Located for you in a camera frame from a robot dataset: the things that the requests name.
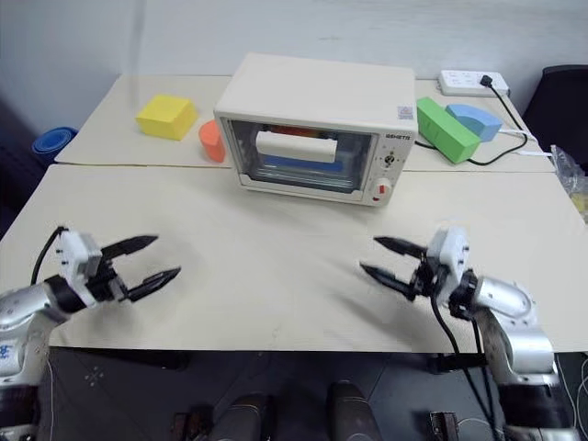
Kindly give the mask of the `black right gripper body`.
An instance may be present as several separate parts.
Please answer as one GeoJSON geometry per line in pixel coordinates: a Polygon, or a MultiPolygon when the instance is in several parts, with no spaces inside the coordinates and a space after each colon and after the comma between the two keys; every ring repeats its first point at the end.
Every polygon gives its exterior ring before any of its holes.
{"type": "Polygon", "coordinates": [[[447,282],[447,266],[437,258],[426,257],[413,272],[409,283],[408,300],[417,297],[436,299],[447,282]]]}

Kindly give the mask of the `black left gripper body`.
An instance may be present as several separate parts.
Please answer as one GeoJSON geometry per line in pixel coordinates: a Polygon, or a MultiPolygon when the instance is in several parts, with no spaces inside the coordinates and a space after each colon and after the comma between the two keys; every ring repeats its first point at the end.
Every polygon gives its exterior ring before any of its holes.
{"type": "Polygon", "coordinates": [[[128,298],[126,285],[116,272],[112,261],[105,257],[101,258],[96,273],[87,280],[86,288],[98,303],[124,301],[128,298]]]}

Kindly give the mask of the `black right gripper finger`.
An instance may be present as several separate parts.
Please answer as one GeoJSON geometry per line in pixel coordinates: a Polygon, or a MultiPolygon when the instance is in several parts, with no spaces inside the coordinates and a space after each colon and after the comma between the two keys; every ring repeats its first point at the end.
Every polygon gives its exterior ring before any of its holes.
{"type": "Polygon", "coordinates": [[[408,255],[419,260],[426,258],[427,248],[417,243],[389,236],[374,236],[373,240],[393,253],[408,255]]]}
{"type": "Polygon", "coordinates": [[[380,285],[402,294],[407,300],[415,299],[416,294],[413,288],[408,283],[396,278],[390,271],[365,263],[359,263],[359,265],[370,277],[380,283],[380,285]]]}

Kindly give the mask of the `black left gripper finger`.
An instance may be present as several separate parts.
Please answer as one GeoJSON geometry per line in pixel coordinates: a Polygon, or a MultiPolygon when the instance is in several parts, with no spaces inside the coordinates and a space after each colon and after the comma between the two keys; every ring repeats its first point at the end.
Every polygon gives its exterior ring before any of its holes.
{"type": "Polygon", "coordinates": [[[125,299],[136,302],[148,297],[176,278],[180,271],[181,267],[178,266],[145,278],[140,285],[127,290],[125,299]]]}
{"type": "Polygon", "coordinates": [[[138,235],[103,247],[101,253],[104,259],[112,260],[122,255],[134,254],[146,248],[157,239],[158,235],[154,234],[138,235]]]}

